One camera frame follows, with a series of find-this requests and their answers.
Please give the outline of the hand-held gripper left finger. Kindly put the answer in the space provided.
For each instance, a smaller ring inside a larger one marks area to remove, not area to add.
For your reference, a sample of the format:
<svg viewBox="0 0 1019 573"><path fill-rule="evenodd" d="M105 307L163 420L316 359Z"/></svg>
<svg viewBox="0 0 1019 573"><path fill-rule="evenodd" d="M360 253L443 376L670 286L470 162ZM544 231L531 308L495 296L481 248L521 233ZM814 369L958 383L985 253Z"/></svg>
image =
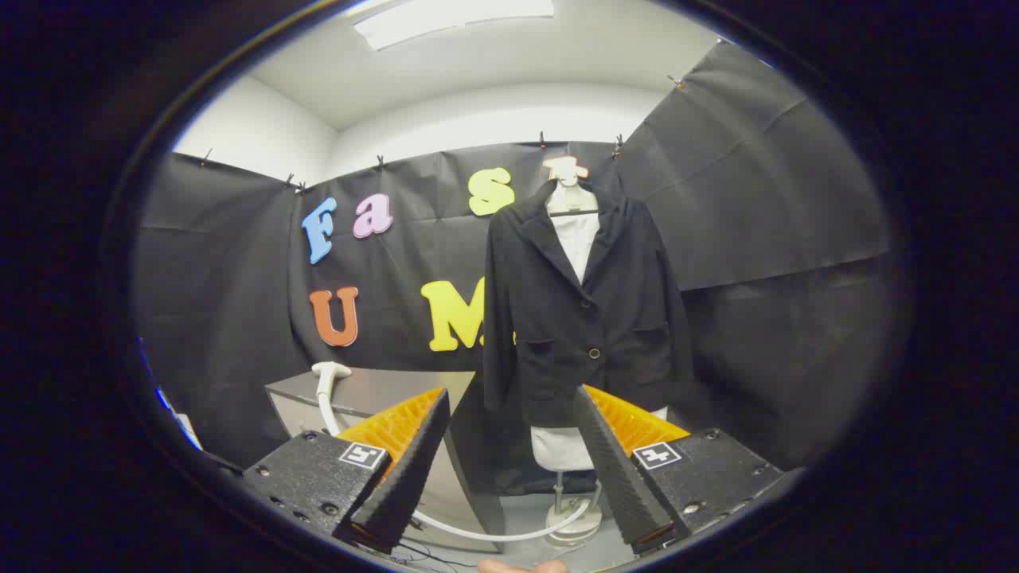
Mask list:
<svg viewBox="0 0 1019 573"><path fill-rule="evenodd" d="M426 390L338 435L296 435L245 470L243 483L310 530L390 554L418 508L449 420L447 389Z"/></svg>

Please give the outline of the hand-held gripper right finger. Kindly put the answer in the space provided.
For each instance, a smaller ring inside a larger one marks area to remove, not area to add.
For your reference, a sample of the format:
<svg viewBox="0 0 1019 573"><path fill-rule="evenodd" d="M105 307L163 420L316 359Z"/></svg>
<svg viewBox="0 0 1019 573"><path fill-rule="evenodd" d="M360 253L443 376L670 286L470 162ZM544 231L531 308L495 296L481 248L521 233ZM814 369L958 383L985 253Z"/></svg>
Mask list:
<svg viewBox="0 0 1019 573"><path fill-rule="evenodd" d="M590 385L572 402L619 533L636 555L701 536L796 482L797 473L720 428L686 431Z"/></svg>

